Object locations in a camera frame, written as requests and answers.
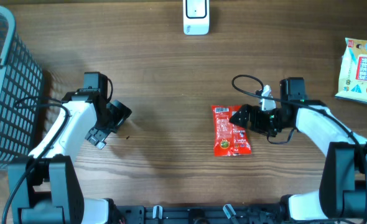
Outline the red Hacks candy bag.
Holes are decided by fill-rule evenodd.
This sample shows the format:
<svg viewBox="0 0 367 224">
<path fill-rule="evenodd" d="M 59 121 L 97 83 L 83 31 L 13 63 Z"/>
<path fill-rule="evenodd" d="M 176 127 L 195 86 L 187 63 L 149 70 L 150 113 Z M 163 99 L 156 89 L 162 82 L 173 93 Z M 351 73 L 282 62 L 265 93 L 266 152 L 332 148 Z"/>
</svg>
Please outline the red Hacks candy bag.
<svg viewBox="0 0 367 224">
<path fill-rule="evenodd" d="M 215 157 L 250 155 L 251 145 L 246 130 L 230 123 L 230 118 L 240 109 L 240 105 L 212 105 L 215 128 Z"/>
</svg>

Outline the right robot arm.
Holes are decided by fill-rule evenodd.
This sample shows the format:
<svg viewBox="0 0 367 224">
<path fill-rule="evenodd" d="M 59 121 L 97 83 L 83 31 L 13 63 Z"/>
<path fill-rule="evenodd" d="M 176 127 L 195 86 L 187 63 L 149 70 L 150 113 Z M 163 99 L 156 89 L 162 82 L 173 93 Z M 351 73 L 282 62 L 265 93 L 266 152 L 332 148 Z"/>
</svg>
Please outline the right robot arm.
<svg viewBox="0 0 367 224">
<path fill-rule="evenodd" d="M 367 222 L 367 139 L 337 120 L 326 104 L 310 100 L 303 78 L 281 80 L 280 98 L 266 85 L 252 94 L 259 105 L 242 105 L 230 123 L 274 138 L 289 128 L 306 135 L 325 156 L 320 187 L 285 195 L 280 202 L 255 204 L 249 212 L 271 223 Z"/>
</svg>

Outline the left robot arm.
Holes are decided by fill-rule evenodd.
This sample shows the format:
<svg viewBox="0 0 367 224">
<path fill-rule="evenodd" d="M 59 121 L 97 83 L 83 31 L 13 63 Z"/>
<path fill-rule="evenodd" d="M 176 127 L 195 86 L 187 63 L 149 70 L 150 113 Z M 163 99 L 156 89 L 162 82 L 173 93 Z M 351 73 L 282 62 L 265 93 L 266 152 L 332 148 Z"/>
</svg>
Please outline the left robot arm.
<svg viewBox="0 0 367 224">
<path fill-rule="evenodd" d="M 125 223 L 113 200 L 85 198 L 73 162 L 85 141 L 98 149 L 116 133 L 132 111 L 111 99 L 112 81 L 100 72 L 86 72 L 83 87 L 61 100 L 43 104 L 39 96 L 18 100 L 19 109 L 57 107 L 60 113 L 43 140 L 27 157 L 7 167 L 10 196 L 1 221 L 12 213 L 14 223 Z"/>
</svg>

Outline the yellow snack bag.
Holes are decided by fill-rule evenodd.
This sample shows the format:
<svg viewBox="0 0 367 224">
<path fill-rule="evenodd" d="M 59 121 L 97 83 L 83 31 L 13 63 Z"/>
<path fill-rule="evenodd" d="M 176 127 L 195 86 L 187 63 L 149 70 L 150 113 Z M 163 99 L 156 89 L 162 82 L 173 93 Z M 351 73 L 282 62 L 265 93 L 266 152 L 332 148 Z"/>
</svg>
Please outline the yellow snack bag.
<svg viewBox="0 0 367 224">
<path fill-rule="evenodd" d="M 367 104 L 367 40 L 346 38 L 336 98 Z"/>
</svg>

